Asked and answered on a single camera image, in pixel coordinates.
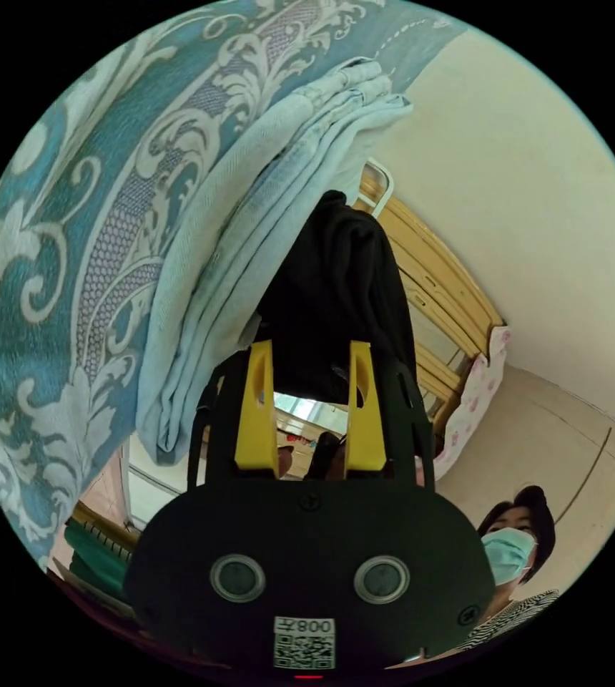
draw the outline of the woman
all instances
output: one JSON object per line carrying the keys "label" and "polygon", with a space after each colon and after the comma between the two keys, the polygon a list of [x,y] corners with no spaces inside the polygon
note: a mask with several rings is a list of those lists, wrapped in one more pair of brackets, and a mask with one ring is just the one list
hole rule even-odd
{"label": "woman", "polygon": [[440,656],[429,659],[421,656],[391,668],[415,666],[475,648],[519,627],[558,598],[558,590],[550,590],[523,601],[512,599],[517,587],[541,569],[556,544],[553,516],[540,487],[527,487],[514,501],[498,503],[477,532],[496,580],[496,594],[478,625],[465,642]]}

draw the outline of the face mask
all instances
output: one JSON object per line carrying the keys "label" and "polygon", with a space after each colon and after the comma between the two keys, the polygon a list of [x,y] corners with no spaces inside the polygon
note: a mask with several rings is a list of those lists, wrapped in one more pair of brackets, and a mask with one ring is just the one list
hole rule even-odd
{"label": "face mask", "polygon": [[527,561],[536,546],[536,541],[531,535],[506,527],[489,532],[481,541],[497,587],[516,580],[528,570]]}

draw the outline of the light blue towel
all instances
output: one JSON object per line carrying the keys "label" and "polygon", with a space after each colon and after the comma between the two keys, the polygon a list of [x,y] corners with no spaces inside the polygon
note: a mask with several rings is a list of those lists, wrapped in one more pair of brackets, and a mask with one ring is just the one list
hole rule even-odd
{"label": "light blue towel", "polygon": [[[272,151],[265,136],[268,130],[284,134],[293,124],[285,104],[270,109],[217,165],[215,172],[228,174],[226,185],[216,185],[210,175],[211,183],[184,215],[155,292],[139,379],[137,429],[160,464],[178,462],[188,453],[195,408],[212,370],[252,340],[255,309],[319,199],[331,189],[357,190],[378,138],[412,109],[405,97],[390,93],[391,82],[376,63],[343,71],[353,69],[358,77],[373,78],[349,78],[350,87],[334,94],[300,128],[245,197],[245,181],[254,171],[247,151],[265,151],[257,161],[264,165],[285,146],[286,136],[276,136]],[[306,93],[311,102],[324,103],[325,86],[332,82],[329,76],[300,89],[286,99],[295,101],[290,109],[302,105],[305,111]],[[237,203],[223,225],[225,213]],[[208,250],[207,234],[216,238],[222,229],[198,280],[198,247]]]}

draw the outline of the white wall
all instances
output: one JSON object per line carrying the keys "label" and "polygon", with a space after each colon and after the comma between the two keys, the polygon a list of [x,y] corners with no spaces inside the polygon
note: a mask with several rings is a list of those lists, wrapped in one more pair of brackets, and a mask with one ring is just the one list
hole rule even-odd
{"label": "white wall", "polygon": [[615,418],[615,160],[542,74],[470,31],[375,156],[512,326],[508,362]]}

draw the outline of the bed frame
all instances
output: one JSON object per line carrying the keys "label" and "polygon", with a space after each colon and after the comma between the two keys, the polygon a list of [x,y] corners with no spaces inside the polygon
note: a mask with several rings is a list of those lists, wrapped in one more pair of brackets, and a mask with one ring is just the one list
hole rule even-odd
{"label": "bed frame", "polygon": [[[353,207],[374,215],[388,235],[411,317],[424,317],[455,349],[454,355],[443,358],[431,350],[423,334],[415,333],[417,381],[440,449],[472,362],[479,354],[488,356],[491,330],[504,322],[460,261],[393,191],[391,174],[370,160]],[[310,442],[323,428],[278,411],[277,430],[279,446],[289,443],[287,434],[295,445],[290,477],[303,477],[312,457]]]}

